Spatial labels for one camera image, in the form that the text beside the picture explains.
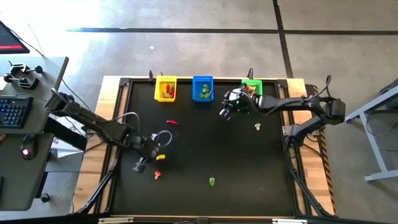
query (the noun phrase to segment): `table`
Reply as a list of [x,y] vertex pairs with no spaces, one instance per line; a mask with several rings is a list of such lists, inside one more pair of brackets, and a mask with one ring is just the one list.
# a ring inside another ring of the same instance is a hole
[[[101,93],[99,95],[99,100],[96,107],[96,113],[106,119],[111,119],[113,117],[113,110],[116,102],[116,96],[118,94],[120,78],[121,77],[104,77],[103,86],[101,88]],[[306,95],[305,84],[302,79],[288,79],[287,84],[289,86],[290,97]],[[124,111],[123,102],[126,101],[127,90],[122,89],[121,96],[122,97],[120,102],[121,106],[119,107],[119,114],[122,114]],[[294,111],[293,115],[296,123],[302,123],[311,117],[311,113],[309,111]],[[95,145],[97,143],[99,143],[98,138],[91,138],[87,147],[91,147],[92,145]],[[318,149],[318,145],[314,142],[306,140],[305,143]],[[85,154],[73,200],[75,208],[81,207],[98,185],[101,177],[103,161],[106,156],[105,149],[106,146],[103,144],[94,148],[91,151],[88,151]],[[111,158],[113,158],[115,151],[115,148],[111,150]],[[322,160],[315,153],[305,147],[302,147],[300,151],[305,169],[305,177],[309,189],[312,190],[317,200],[324,206],[324,208],[328,212],[334,213],[333,204],[331,202],[331,196],[329,193],[330,189],[328,187],[328,184],[330,185],[330,183],[328,183],[325,177]],[[100,212],[103,212],[106,209],[108,192],[109,185],[106,187],[101,200],[101,204],[99,205],[98,210]],[[299,190],[297,192],[299,207],[301,211],[305,211],[302,194]]]
[[372,150],[374,156],[376,157],[377,164],[380,167],[380,172],[376,174],[365,175],[365,181],[369,182],[372,180],[380,180],[380,179],[388,179],[393,177],[398,177],[398,169],[396,170],[387,170],[387,167],[383,161],[383,157],[381,156],[379,146],[377,145],[376,137],[373,136],[369,132],[372,131],[371,127],[366,128],[368,125],[369,115],[372,114],[373,111],[385,105],[386,103],[394,100],[398,96],[398,86],[390,89],[389,91],[385,92],[384,94],[376,97],[374,100],[370,101],[369,103],[365,104],[364,106],[360,107],[356,111],[352,112],[348,116],[346,116],[345,121],[346,123],[350,123],[352,120],[361,118],[362,125],[364,126],[365,133],[371,143]]
[[[7,73],[12,63],[26,63],[29,67],[42,66],[44,75],[38,75],[40,83],[35,90],[23,90],[14,83],[8,83],[1,95],[15,95],[26,92],[44,100],[49,99],[51,88],[58,89],[65,72],[67,57],[21,57],[15,55],[2,55],[0,57],[0,73]],[[44,102],[34,100],[32,111],[24,129],[18,134],[8,134],[0,142],[0,175],[4,177],[0,210],[28,210],[33,199],[40,196],[45,178],[44,170],[49,156],[54,135],[43,134],[49,114],[44,111]],[[24,160],[20,155],[20,146],[25,134],[40,134],[38,141],[38,154],[30,161]]]

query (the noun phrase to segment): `green basket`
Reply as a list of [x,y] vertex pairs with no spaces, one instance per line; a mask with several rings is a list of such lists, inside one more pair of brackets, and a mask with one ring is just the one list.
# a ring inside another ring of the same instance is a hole
[[256,87],[256,94],[262,95],[262,81],[261,80],[242,80],[242,83],[246,83],[251,87]]

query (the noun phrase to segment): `desk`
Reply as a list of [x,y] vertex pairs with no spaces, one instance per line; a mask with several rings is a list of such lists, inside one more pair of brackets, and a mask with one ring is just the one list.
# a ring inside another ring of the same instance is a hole
[[[15,95],[26,92],[38,98],[47,100],[51,95],[51,88],[58,89],[65,72],[67,57],[21,57],[3,55],[0,57],[0,73],[9,72],[12,63],[26,63],[30,67],[42,66],[44,75],[38,74],[40,80],[35,90],[23,90],[14,83],[8,83],[0,95]],[[28,210],[36,197],[47,158],[50,152],[53,134],[42,134],[49,114],[44,111],[44,102],[34,100],[32,110],[24,129],[15,129],[18,134],[8,134],[0,142],[0,175],[4,177],[0,210]],[[20,145],[24,134],[41,134],[38,141],[38,154],[30,161],[20,155]]]
[[[116,104],[116,98],[118,94],[119,81],[120,77],[104,77],[96,107],[96,113],[106,119],[111,119],[113,116],[114,106]],[[289,86],[290,97],[306,95],[305,84],[302,79],[288,79],[287,83]],[[121,106],[119,107],[119,114],[122,114],[124,111],[123,105],[125,105],[124,102],[127,98],[127,90],[123,89],[121,94],[122,97],[120,102]],[[310,119],[311,114],[309,111],[295,111],[293,116],[296,123],[303,123],[304,121]],[[97,143],[99,143],[98,138],[91,138],[87,146],[90,147]],[[305,143],[314,147],[315,149],[318,149],[318,145],[316,143],[310,142],[308,140],[305,140]],[[73,200],[75,208],[82,207],[98,185],[101,177],[101,168],[103,166],[105,157],[105,149],[106,146],[103,144],[85,154]],[[111,151],[111,158],[113,158],[115,151],[115,148]],[[333,204],[331,202],[331,196],[329,194],[328,182],[325,177],[322,160],[310,149],[302,147],[300,151],[302,154],[305,177],[309,189],[313,192],[317,200],[323,205],[325,210],[333,214]],[[300,209],[301,211],[304,211],[302,194],[298,187],[296,187],[296,189],[298,189],[297,197]],[[101,212],[103,212],[106,208],[108,192],[109,185],[105,188],[103,193],[99,209]]]

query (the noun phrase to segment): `green object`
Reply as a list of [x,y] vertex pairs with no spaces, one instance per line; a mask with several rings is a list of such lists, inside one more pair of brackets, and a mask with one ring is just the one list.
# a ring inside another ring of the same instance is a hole
[[249,86],[255,86],[256,94],[262,95],[262,81],[261,80],[242,80],[242,83],[246,83]]
[[215,179],[214,177],[210,178],[210,179],[209,179],[209,185],[210,185],[210,187],[213,187],[214,184],[215,184],[215,182],[216,182],[216,179]]

